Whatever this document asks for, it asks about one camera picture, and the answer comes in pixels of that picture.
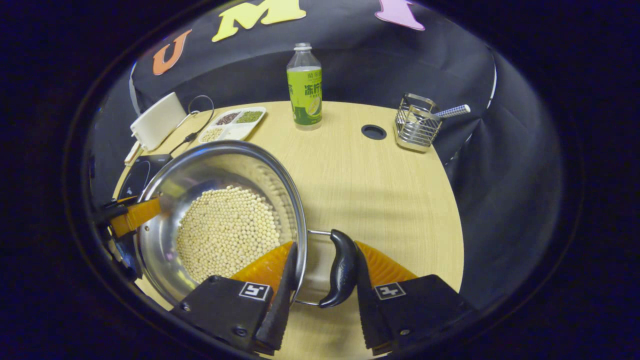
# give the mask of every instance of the green bottle label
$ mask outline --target green bottle label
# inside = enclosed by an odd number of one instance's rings
[[[322,120],[322,69],[287,71],[293,120],[313,125]]]

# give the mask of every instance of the white divided tray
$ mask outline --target white divided tray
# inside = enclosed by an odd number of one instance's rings
[[[258,119],[254,122],[237,123],[237,121],[247,111],[260,111],[262,112],[262,115],[260,115],[260,117],[258,117]],[[224,116],[231,113],[238,113],[238,114],[236,115],[236,117],[234,117],[234,119],[229,124],[216,125],[220,119],[222,119]],[[262,121],[262,118],[266,113],[267,113],[267,109],[263,106],[225,111],[224,113],[218,115],[218,117],[216,117],[215,120],[211,122],[211,125],[207,126],[207,128],[204,129],[204,131],[202,131],[202,133],[198,137],[198,141],[200,143],[207,143],[207,142],[216,141],[216,140],[244,140],[246,139],[247,136],[249,136],[251,131],[253,131],[253,129],[258,125],[258,123]],[[202,140],[202,138],[205,136],[205,134],[208,131],[213,131],[213,129],[216,129],[216,128],[222,129],[222,132],[217,138],[209,141]]]

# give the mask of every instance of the plastic bottle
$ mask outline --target plastic bottle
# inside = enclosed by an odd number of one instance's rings
[[[287,65],[293,120],[300,130],[314,130],[322,124],[322,66],[310,43],[299,42],[294,50]]]

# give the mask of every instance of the bottle cap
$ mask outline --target bottle cap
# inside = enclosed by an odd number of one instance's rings
[[[296,43],[296,47],[293,48],[295,51],[304,51],[311,50],[311,43],[308,42],[298,42]]]

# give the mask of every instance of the checkered handle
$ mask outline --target checkered handle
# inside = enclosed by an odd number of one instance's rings
[[[435,113],[434,115],[436,115],[437,117],[447,118],[447,117],[453,117],[453,116],[462,115],[462,114],[468,114],[470,112],[471,112],[471,108],[469,108],[469,105],[460,105],[460,106],[456,106],[453,109]]]

